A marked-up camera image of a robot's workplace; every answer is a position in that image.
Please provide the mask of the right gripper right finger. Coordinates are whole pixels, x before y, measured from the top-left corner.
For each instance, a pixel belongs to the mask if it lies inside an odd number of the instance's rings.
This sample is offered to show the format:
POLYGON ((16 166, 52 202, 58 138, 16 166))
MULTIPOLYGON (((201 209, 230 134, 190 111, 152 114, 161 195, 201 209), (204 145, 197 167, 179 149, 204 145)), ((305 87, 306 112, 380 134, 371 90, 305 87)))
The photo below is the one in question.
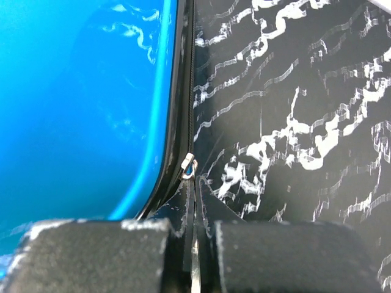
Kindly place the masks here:
POLYGON ((359 235, 333 222, 247 222, 195 185, 202 292, 381 292, 359 235))

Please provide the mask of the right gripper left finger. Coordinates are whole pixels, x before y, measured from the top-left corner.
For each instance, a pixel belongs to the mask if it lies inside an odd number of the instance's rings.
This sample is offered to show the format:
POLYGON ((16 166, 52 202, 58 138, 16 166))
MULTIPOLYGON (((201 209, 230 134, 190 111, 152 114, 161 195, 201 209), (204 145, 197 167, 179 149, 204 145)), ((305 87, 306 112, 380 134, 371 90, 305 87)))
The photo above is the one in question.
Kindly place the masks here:
POLYGON ((56 219, 22 238, 2 292, 189 292, 194 182, 144 220, 56 219))

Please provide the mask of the blue hard-shell suitcase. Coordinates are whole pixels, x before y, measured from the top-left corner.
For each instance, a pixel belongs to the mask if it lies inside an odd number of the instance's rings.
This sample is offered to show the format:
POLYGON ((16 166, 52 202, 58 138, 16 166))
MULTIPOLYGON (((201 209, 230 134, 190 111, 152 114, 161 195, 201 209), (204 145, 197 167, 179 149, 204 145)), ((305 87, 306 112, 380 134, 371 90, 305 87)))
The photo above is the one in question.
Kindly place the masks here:
POLYGON ((1 275, 41 220, 139 219, 192 150, 194 1, 1 2, 1 275))

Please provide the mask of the silver zipper pull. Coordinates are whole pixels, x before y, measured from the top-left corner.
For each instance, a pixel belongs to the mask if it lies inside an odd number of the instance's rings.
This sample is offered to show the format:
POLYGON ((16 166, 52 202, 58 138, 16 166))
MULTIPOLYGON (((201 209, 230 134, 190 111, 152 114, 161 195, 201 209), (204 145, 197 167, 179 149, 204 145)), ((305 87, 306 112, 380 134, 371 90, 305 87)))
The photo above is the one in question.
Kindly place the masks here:
POLYGON ((185 180, 194 179, 197 168, 198 162, 195 159, 195 156, 192 153, 187 153, 181 163, 181 169, 183 170, 181 178, 185 180))

